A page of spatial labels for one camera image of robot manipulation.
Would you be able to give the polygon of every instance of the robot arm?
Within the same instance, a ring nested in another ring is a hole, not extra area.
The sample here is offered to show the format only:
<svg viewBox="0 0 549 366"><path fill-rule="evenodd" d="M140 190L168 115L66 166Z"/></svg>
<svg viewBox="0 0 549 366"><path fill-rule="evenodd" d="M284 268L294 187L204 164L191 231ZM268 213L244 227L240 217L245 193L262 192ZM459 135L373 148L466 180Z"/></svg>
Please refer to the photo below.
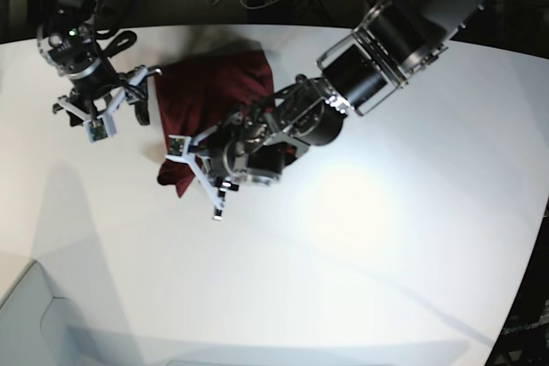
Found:
<svg viewBox="0 0 549 366"><path fill-rule="evenodd" d="M367 114L437 60L443 42L485 0L383 0L317 66L250 108L237 108L201 136L171 136L167 159L190 165L221 219L226 192L269 186L284 167L341 132L345 117Z"/></svg>
<svg viewBox="0 0 549 366"><path fill-rule="evenodd" d="M38 47L44 59L60 76L72 83L68 96L58 98L53 112L65 110L70 125L82 124L91 142L116 134L113 113L126 101L136 109L136 118L148 124L147 77L157 69L144 66L129 73L117 73L109 58L131 47L137 40L131 31L120 33L104 50L97 39L111 34L97 33L95 20L103 0L57 0L55 12L39 28ZM118 89L113 97L112 92ZM104 100L104 108L96 103Z"/></svg>

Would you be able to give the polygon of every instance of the white tabletop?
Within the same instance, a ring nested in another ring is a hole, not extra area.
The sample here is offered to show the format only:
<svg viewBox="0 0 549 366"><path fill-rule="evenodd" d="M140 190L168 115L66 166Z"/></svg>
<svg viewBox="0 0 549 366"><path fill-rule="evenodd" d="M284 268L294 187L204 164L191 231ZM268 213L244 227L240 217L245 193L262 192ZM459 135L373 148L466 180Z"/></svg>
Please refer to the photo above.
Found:
<svg viewBox="0 0 549 366"><path fill-rule="evenodd" d="M276 88L345 30L137 30L117 69L243 36ZM156 176L153 124L129 107L90 145L33 41L0 46L0 250L31 255L109 364L482 365L515 298L549 193L549 65L450 43L406 89L312 148L280 185L228 197Z"/></svg>

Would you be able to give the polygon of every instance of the red cloth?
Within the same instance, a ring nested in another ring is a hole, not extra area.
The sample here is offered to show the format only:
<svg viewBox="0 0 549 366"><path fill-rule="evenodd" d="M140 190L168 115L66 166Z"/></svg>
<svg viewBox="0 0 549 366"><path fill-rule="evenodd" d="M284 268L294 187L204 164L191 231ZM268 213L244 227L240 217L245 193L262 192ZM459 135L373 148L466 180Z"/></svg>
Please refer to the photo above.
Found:
<svg viewBox="0 0 549 366"><path fill-rule="evenodd" d="M223 120L236 104L249 105L274 92L273 74L262 51L191 57L162 72L154 83L166 147L168 135L197 135ZM175 184L181 197L193 177L189 166L167 160L158 183Z"/></svg>

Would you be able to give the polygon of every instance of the white table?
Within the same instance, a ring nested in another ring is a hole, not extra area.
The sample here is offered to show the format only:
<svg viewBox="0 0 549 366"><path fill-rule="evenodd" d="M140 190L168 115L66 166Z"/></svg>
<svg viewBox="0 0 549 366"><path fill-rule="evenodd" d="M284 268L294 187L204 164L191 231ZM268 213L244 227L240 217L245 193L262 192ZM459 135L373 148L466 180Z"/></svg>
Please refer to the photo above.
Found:
<svg viewBox="0 0 549 366"><path fill-rule="evenodd" d="M347 31L137 33L117 69L236 33L262 42L280 88ZM279 186L230 195L218 223L197 183L181 201L157 185L155 102L150 127L124 107L117 137L90 145L51 114L68 81L33 41L3 45L0 250L44 265L109 364L482 365L549 193L548 83L547 61L452 43Z"/></svg>

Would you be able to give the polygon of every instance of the dark red towel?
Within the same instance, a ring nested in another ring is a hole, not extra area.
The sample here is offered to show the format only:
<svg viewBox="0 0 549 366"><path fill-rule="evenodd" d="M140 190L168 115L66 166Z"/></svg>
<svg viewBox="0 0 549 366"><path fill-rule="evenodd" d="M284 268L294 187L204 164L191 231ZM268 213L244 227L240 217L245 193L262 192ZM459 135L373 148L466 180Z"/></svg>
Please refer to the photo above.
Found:
<svg viewBox="0 0 549 366"><path fill-rule="evenodd" d="M274 92L262 51L191 57L162 71L154 83L166 146L168 135L197 135L223 120L236 104L249 105ZM193 177L189 166L167 160L158 183L175 184L181 197Z"/></svg>

